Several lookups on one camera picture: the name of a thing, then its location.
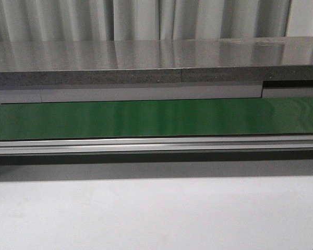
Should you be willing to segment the aluminium conveyor side rail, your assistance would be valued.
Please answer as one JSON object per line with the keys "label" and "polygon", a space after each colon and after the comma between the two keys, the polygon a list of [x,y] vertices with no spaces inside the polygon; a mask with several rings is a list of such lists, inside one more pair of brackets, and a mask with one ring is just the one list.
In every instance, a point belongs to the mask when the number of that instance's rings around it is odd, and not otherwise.
{"label": "aluminium conveyor side rail", "polygon": [[121,152],[312,149],[313,135],[132,137],[110,139],[0,141],[2,155]]}

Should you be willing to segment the grey stone countertop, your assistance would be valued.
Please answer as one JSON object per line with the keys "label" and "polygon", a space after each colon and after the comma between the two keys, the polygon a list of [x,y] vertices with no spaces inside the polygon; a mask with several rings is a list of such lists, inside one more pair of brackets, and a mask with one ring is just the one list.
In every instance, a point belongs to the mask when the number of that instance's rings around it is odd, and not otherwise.
{"label": "grey stone countertop", "polygon": [[0,87],[313,80],[313,37],[0,42]]}

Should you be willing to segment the green conveyor belt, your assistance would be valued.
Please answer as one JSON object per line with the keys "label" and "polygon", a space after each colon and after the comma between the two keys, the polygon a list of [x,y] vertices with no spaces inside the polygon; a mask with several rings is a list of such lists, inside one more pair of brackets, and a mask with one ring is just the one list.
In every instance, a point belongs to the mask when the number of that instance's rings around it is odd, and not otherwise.
{"label": "green conveyor belt", "polygon": [[0,104],[0,141],[313,133],[313,97]]}

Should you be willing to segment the grey cabinet front panel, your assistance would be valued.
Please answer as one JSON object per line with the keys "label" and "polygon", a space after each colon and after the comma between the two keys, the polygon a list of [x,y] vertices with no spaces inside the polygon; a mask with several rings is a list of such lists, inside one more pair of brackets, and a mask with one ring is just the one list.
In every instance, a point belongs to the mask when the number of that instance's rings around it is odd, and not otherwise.
{"label": "grey cabinet front panel", "polygon": [[0,86],[0,104],[313,97],[313,80]]}

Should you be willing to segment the white curtain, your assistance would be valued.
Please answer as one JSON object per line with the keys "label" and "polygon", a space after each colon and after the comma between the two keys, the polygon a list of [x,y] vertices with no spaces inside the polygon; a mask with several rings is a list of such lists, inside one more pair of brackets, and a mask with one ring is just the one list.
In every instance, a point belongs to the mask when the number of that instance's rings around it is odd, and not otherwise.
{"label": "white curtain", "polygon": [[0,42],[313,36],[313,1],[0,1]]}

